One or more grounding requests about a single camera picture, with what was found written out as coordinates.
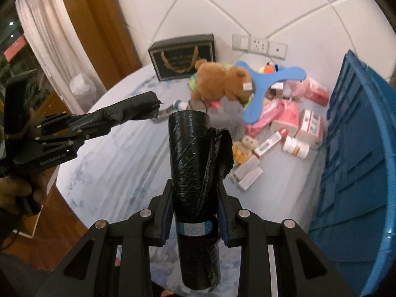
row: hand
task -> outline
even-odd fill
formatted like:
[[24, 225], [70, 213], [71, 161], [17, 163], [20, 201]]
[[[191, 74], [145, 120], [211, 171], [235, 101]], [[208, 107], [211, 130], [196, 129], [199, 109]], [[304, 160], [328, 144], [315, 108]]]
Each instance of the hand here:
[[47, 198], [47, 176], [44, 172], [32, 177], [32, 185], [18, 175], [10, 174], [0, 178], [0, 208], [19, 215], [22, 211], [15, 203], [16, 196], [27, 196], [34, 190], [33, 198], [43, 205]]

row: yellow toy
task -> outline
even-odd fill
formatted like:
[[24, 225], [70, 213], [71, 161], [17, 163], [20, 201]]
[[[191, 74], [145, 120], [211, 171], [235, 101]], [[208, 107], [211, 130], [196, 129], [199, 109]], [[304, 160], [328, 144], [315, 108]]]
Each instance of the yellow toy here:
[[259, 143], [252, 137], [245, 135], [240, 141], [232, 143], [232, 156], [234, 161], [243, 164], [253, 155]]

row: pink stuffed toy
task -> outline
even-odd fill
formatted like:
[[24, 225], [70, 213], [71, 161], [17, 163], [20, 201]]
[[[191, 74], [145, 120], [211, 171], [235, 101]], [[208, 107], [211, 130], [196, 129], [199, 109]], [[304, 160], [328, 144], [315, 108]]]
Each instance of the pink stuffed toy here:
[[286, 84], [290, 87], [290, 96], [298, 98], [301, 102], [305, 101], [305, 93], [308, 91], [310, 84], [308, 78], [304, 80], [286, 80]]

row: light blue tablecloth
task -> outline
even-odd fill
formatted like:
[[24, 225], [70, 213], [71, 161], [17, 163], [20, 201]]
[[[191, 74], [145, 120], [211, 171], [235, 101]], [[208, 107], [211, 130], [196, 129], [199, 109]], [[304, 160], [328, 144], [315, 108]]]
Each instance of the light blue tablecloth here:
[[[190, 98], [186, 79], [159, 82], [149, 65], [114, 86], [92, 111], [150, 90], [163, 103]], [[325, 114], [324, 108], [309, 101], [301, 107]], [[263, 131], [259, 141], [269, 135], [268, 130]], [[292, 218], [306, 228], [317, 204], [324, 157], [323, 149], [311, 150], [307, 159], [301, 160], [282, 152], [277, 145], [262, 158], [264, 172], [246, 192], [229, 177], [224, 186], [244, 208], [263, 219], [281, 222]], [[98, 219], [113, 223], [146, 208], [153, 196], [163, 192], [170, 176], [168, 121], [127, 122], [106, 136], [86, 141], [76, 159], [60, 166], [57, 187], [80, 220], [90, 227]], [[221, 282], [213, 292], [192, 292], [182, 284], [174, 225], [165, 247], [150, 248], [152, 279], [182, 296], [236, 296], [240, 248], [228, 249], [222, 241], [219, 245]]]

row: wall socket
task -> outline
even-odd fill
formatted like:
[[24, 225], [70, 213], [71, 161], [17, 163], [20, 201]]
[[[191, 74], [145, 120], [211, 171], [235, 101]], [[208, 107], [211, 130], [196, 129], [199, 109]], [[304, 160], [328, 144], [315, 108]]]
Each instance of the wall socket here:
[[288, 45], [265, 38], [251, 37], [248, 35], [232, 35], [232, 49], [249, 53], [264, 54], [279, 59], [286, 58]]
[[270, 41], [268, 43], [268, 55], [270, 57], [285, 59], [287, 49], [288, 49], [288, 45], [285, 43], [280, 43], [275, 41]]
[[264, 38], [250, 38], [250, 48], [248, 49], [251, 52], [256, 52], [260, 54], [267, 54], [268, 50], [268, 40]]

